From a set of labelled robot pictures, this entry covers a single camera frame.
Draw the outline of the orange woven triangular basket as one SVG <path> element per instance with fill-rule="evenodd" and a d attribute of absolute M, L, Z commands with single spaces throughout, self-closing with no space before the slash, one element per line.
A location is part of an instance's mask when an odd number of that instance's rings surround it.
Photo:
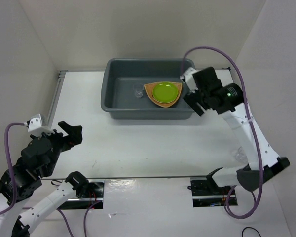
<path fill-rule="evenodd" d="M 160 103 L 158 101 L 156 101 L 153 96 L 152 96 L 152 89 L 155 85 L 157 85 L 158 83 L 160 82 L 153 82 L 153 83 L 147 83 L 144 85 L 144 88 L 145 88 L 145 91 L 146 91 L 146 94 L 148 96 L 148 98 L 156 105 L 162 107 L 162 108 L 169 108 L 171 106 L 173 106 L 179 99 L 180 95 L 181 95 L 181 91 L 182 91 L 182 83 L 181 82 L 173 82 L 173 81 L 170 81 L 172 83 L 175 84 L 175 86 L 177 87 L 177 89 L 179 90 L 179 94 L 178 96 L 176 97 L 176 99 L 170 103 Z"/>

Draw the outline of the green plastic plate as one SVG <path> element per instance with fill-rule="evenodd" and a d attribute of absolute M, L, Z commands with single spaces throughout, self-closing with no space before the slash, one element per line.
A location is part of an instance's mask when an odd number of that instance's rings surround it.
<path fill-rule="evenodd" d="M 176 99 L 179 90 L 172 82 L 160 82 L 152 89 L 153 98 L 160 103 L 170 103 Z"/>

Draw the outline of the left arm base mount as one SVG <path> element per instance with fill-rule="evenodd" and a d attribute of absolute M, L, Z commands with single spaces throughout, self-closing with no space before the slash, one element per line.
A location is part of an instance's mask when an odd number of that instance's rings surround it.
<path fill-rule="evenodd" d="M 74 198 L 68 199 L 63 203 L 60 210 L 87 210 L 91 205 L 91 209 L 103 209 L 103 198 L 105 190 L 105 181 L 100 179 L 90 179 L 89 185 L 84 191 L 81 191 Z"/>

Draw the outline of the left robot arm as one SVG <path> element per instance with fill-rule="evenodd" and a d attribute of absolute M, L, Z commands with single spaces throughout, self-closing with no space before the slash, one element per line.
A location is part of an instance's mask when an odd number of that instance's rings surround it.
<path fill-rule="evenodd" d="M 67 200 L 88 193 L 88 179 L 80 172 L 67 178 L 35 206 L 26 212 L 23 208 L 34 191 L 42 185 L 42 178 L 52 175 L 62 152 L 82 143 L 82 126 L 58 123 L 63 133 L 43 129 L 39 135 L 31 134 L 31 141 L 12 164 L 8 134 L 16 123 L 9 124 L 4 132 L 4 148 L 8 169 L 0 179 L 0 237 L 28 237 L 36 227 Z"/>

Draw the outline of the clear plastic cup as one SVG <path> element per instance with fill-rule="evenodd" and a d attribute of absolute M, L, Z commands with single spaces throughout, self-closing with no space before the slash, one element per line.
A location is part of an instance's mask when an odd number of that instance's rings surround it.
<path fill-rule="evenodd" d="M 136 83 L 133 85 L 133 90 L 136 98 L 142 98 L 144 94 L 144 85 L 141 83 Z"/>
<path fill-rule="evenodd" d="M 239 147 L 237 150 L 232 152 L 233 157 L 239 163 L 246 164 L 248 162 L 247 156 L 243 150 L 243 147 Z"/>

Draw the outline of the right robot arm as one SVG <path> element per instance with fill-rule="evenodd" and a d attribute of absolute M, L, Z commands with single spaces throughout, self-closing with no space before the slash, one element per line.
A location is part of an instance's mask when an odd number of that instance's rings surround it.
<path fill-rule="evenodd" d="M 288 158 L 279 156 L 267 142 L 250 108 L 245 106 L 240 86 L 235 83 L 223 86 L 212 67 L 203 70 L 190 67 L 183 77 L 189 88 L 184 100 L 200 116 L 208 109 L 216 111 L 229 125 L 247 157 L 243 167 L 218 168 L 209 173 L 208 192 L 217 194 L 223 187 L 235 185 L 254 191 L 260 179 L 267 182 L 290 166 Z"/>

